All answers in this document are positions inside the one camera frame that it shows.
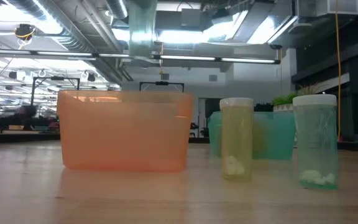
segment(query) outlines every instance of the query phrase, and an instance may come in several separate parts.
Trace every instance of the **plastic container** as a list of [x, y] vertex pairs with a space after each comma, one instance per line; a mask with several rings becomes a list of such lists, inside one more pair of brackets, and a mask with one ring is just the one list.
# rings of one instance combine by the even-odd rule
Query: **plastic container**
[[193, 99], [149, 91], [59, 91], [63, 164], [71, 169], [181, 171]]
[[223, 122], [223, 177], [250, 180], [254, 101], [249, 98], [226, 98], [219, 105]]
[[255, 112], [252, 128], [254, 159], [291, 159], [295, 138], [293, 112]]
[[293, 106], [301, 184], [307, 188], [336, 189], [336, 96], [298, 96], [293, 99]]
[[221, 157], [222, 113], [214, 112], [209, 118], [209, 151], [211, 157]]
[[24, 126], [23, 125], [9, 125], [8, 129], [9, 130], [23, 130]]

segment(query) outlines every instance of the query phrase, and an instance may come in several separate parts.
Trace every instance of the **green plant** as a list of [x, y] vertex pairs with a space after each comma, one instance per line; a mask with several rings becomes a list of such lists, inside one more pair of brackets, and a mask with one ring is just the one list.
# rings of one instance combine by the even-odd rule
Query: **green plant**
[[298, 93], [296, 93], [296, 92], [292, 92], [292, 93], [288, 94], [287, 96], [276, 96], [275, 98], [273, 98], [272, 103], [274, 106], [292, 104], [292, 99], [294, 99], [297, 96], [298, 96]]
[[307, 85], [307, 86], [300, 85], [299, 86], [300, 89], [298, 90], [298, 95], [303, 96], [303, 95], [316, 94], [319, 92], [318, 90], [323, 86], [325, 86], [325, 85], [320, 85], [320, 83], [315, 83], [315, 84]]

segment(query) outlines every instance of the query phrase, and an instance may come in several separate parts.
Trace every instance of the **speaker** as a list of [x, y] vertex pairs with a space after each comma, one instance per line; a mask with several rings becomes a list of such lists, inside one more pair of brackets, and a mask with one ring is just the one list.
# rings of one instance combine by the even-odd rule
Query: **speaker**
[[9, 78], [17, 79], [17, 72], [9, 72]]
[[88, 81], [89, 82], [94, 82], [96, 80], [94, 73], [89, 73], [88, 75]]

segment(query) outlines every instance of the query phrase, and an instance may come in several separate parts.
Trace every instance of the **clear plastic cup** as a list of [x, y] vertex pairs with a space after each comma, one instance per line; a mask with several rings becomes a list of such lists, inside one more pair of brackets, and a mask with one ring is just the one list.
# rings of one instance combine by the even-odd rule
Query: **clear plastic cup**
[[249, 98], [226, 98], [219, 105], [223, 122], [223, 177], [250, 180], [254, 101]]
[[336, 96], [298, 96], [293, 99], [293, 107], [300, 183], [311, 189], [336, 189]]

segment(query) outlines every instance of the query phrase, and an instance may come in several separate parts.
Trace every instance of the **teal plastic container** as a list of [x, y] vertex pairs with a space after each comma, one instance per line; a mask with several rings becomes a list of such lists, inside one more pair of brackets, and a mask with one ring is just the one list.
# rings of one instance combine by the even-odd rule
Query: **teal plastic container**
[[252, 128], [253, 159], [291, 159], [295, 120], [289, 112], [255, 112]]
[[221, 153], [221, 138], [222, 138], [222, 113], [220, 111], [214, 112], [209, 117], [209, 151], [211, 157], [220, 158]]
[[[208, 122], [211, 157], [221, 157], [222, 113], [214, 112]], [[291, 159], [295, 138], [292, 112], [254, 112], [253, 159]]]
[[309, 189], [336, 189], [336, 96], [298, 96], [293, 99], [293, 107], [301, 185]]

